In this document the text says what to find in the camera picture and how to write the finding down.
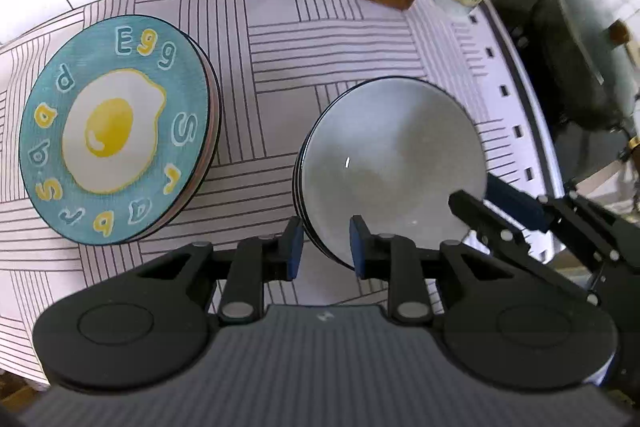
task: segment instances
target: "white plate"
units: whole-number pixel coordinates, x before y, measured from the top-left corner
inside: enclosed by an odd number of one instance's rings
[[[462,240],[466,226],[449,195],[482,200],[486,164],[476,129],[441,89],[385,77],[346,92],[321,115],[305,141],[296,197],[316,246],[353,266],[349,220],[371,233],[395,233],[421,248]]]

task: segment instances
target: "egg yolk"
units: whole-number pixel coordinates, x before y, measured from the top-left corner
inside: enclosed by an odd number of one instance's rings
[[[133,124],[133,110],[122,98],[111,98],[98,105],[86,121],[84,140],[96,156],[105,158],[124,147]]]

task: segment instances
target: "fried egg design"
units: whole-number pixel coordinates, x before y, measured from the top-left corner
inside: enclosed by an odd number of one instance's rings
[[[165,90],[137,70],[110,71],[75,99],[62,133],[62,156],[76,183],[112,194],[136,181],[156,154]]]

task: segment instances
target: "yellow letter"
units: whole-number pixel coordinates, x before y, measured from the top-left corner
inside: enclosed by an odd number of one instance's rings
[[[96,232],[102,232],[104,237],[111,235],[111,230],[113,230],[113,210],[105,210],[95,216],[94,230]]]
[[[43,129],[47,129],[51,127],[51,124],[56,119],[58,112],[53,108],[49,107],[46,103],[42,102],[33,113],[33,118],[35,118],[38,127],[42,127]]]
[[[48,178],[44,180],[44,183],[36,184],[36,194],[42,201],[50,201],[51,198],[61,200],[62,185],[57,179]]]
[[[154,52],[156,42],[158,42],[158,34],[151,28],[147,28],[142,32],[142,35],[140,36],[140,44],[138,44],[136,49],[140,55],[146,57]]]
[[[167,165],[164,166],[164,174],[167,178],[169,178],[169,182],[164,186],[162,192],[167,195],[170,194],[172,190],[174,190],[175,185],[180,179],[180,175],[182,173],[180,172],[180,169],[178,169],[174,164],[167,163]]]

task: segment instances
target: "egg white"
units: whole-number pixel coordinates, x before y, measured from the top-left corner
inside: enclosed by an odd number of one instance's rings
[[[87,148],[84,130],[95,108],[112,98],[129,103],[131,131],[118,152],[98,157]],[[156,154],[165,102],[165,90],[137,70],[110,71],[88,84],[74,100],[62,132],[62,156],[76,183],[88,192],[111,194],[137,180]]]

